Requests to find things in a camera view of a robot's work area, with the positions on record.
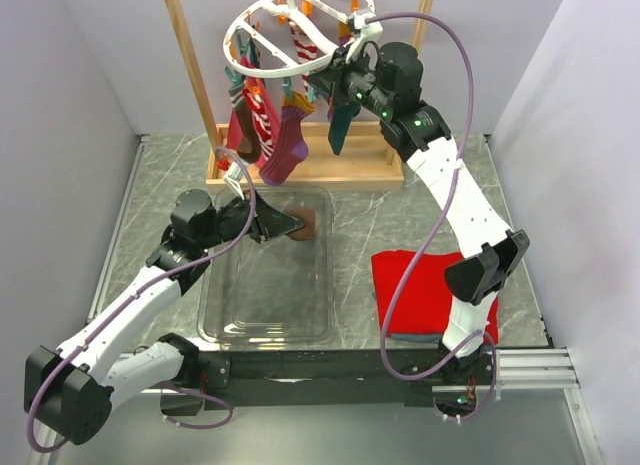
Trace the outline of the brown sock with striped cuff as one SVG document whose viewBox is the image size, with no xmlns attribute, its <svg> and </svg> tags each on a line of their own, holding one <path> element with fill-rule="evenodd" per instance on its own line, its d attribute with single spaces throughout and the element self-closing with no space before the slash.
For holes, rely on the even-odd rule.
<svg viewBox="0 0 640 465">
<path fill-rule="evenodd" d="M 302 221 L 303 225 L 290 232 L 288 237 L 295 241 L 309 241 L 315 235 L 316 212 L 309 208 L 286 209 L 285 213 Z"/>
</svg>

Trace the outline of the maroon purple ribbed sock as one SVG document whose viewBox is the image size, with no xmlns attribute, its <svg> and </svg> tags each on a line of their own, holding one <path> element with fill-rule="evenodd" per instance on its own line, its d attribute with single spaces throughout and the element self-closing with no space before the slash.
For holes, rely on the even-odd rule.
<svg viewBox="0 0 640 465">
<path fill-rule="evenodd" d="M 286 182 L 295 168 L 309 155 L 302 134 L 302 121 L 314 111 L 304 94 L 293 92 L 284 96 L 281 105 L 280 129 L 271 157 L 260 169 L 260 177 L 271 186 Z"/>
</svg>

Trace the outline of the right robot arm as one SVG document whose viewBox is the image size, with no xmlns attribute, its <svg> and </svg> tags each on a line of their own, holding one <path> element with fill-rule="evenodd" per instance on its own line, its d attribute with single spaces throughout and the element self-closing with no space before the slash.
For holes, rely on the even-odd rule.
<svg viewBox="0 0 640 465">
<path fill-rule="evenodd" d="M 444 380 L 460 384 L 474 371 L 492 303 L 530 239 L 494 210 L 466 168 L 465 146 L 455 142 L 441 114 L 422 99 L 417 50 L 390 42 L 376 52 L 371 65 L 368 54 L 339 47 L 307 80 L 334 108 L 357 105 L 378 117 L 387 144 L 439 205 L 437 221 L 451 226 L 463 258 L 444 271 L 452 298 L 438 363 Z"/>
</svg>

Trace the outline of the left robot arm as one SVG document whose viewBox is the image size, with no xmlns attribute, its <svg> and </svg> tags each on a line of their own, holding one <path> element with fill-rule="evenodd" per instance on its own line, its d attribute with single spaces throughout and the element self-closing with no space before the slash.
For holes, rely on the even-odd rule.
<svg viewBox="0 0 640 465">
<path fill-rule="evenodd" d="M 215 208 L 204 190 L 180 194 L 160 244 L 125 291 L 56 349 L 39 346 L 28 356 L 24 410 L 31 448 L 51 453 L 60 447 L 40 444 L 35 424 L 55 431 L 64 443 L 86 443 L 114 410 L 154 385 L 232 413 L 228 402 L 205 393 L 200 350 L 190 340 L 168 333 L 127 359 L 120 355 L 134 335 L 182 298 L 214 259 L 244 237 L 257 243 L 281 236 L 305 241 L 313 236 L 315 222 L 314 211 L 280 211 L 255 190 L 240 193 L 221 208 Z"/>
</svg>

